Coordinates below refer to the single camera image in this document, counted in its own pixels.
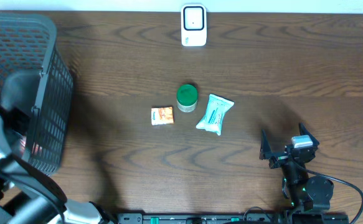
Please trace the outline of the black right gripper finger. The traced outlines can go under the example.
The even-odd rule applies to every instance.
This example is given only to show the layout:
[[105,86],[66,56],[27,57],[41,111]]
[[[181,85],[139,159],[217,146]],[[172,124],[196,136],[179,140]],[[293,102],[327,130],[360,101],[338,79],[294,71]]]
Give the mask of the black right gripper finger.
[[272,156],[271,147],[269,145],[265,130],[261,130],[261,146],[260,146],[260,160],[270,159]]
[[300,135],[308,135],[313,141],[313,148],[317,149],[319,146],[319,141],[307,130],[303,123],[299,124],[299,133]]

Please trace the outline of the teal white wipes packet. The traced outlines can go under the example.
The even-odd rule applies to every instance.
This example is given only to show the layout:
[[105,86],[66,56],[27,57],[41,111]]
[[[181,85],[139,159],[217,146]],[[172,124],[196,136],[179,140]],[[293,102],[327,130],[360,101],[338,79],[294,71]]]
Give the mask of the teal white wipes packet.
[[234,104],[233,101],[210,94],[205,114],[196,125],[196,128],[204,129],[220,136],[222,134],[224,116]]

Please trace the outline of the green lid jar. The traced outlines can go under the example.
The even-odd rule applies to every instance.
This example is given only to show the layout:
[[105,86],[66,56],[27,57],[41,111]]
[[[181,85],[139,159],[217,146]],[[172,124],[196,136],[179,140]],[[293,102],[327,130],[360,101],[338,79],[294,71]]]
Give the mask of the green lid jar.
[[176,94],[177,107],[185,113],[195,110],[198,101],[198,91],[195,86],[190,84],[182,85]]

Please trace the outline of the orange small box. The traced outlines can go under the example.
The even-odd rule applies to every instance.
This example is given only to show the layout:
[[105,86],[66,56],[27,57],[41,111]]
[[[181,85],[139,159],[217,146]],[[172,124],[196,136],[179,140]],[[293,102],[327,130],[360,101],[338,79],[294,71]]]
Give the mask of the orange small box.
[[174,124],[173,107],[152,108],[151,124],[153,126]]

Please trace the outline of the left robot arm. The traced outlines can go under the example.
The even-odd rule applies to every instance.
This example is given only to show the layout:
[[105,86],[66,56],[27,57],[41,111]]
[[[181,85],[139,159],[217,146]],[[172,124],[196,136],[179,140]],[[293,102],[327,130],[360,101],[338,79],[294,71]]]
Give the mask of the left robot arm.
[[70,200],[48,175],[12,151],[0,111],[0,223],[118,223],[94,202]]

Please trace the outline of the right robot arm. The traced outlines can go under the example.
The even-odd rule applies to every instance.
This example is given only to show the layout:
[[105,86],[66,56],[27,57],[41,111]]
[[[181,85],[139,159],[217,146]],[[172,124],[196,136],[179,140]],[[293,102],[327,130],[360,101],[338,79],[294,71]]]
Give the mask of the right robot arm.
[[330,209],[334,184],[318,174],[308,175],[305,164],[315,158],[319,141],[302,123],[299,133],[291,138],[291,144],[286,145],[284,151],[273,152],[262,131],[259,158],[268,160],[269,168],[282,170],[282,191],[292,206],[283,214],[286,223],[326,223],[324,212]]

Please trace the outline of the white barcode scanner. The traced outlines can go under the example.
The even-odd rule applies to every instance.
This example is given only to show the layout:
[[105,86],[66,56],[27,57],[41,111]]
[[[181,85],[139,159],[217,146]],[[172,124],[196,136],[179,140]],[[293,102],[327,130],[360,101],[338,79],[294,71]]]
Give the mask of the white barcode scanner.
[[207,10],[201,4],[185,4],[181,9],[181,43],[202,47],[207,42]]

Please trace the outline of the red patterned packet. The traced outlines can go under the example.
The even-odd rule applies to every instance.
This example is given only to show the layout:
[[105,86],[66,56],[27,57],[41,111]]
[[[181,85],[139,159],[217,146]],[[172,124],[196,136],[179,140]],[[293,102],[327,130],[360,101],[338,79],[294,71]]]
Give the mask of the red patterned packet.
[[42,147],[38,144],[33,144],[32,146],[26,146],[26,138],[21,138],[19,140],[19,153],[21,156],[24,156],[26,154],[30,156],[38,156],[42,153]]

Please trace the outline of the grey plastic mesh basket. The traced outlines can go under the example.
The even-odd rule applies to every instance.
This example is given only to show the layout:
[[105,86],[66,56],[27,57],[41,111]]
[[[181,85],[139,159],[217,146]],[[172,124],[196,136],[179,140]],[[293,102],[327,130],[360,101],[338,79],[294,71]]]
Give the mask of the grey plastic mesh basket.
[[26,154],[27,162],[47,175],[60,167],[73,95],[73,78],[56,48],[57,28],[45,16],[0,13],[0,92],[12,72],[28,70],[41,78],[32,100],[32,123],[26,146],[42,153]]

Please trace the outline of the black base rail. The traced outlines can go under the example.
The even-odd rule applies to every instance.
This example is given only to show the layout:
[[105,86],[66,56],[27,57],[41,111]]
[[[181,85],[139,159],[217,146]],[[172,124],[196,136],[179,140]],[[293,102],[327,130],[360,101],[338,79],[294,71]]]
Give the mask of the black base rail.
[[294,214],[287,217],[279,213],[248,213],[246,215],[160,215],[141,213],[119,213],[119,224],[348,224],[346,215]]

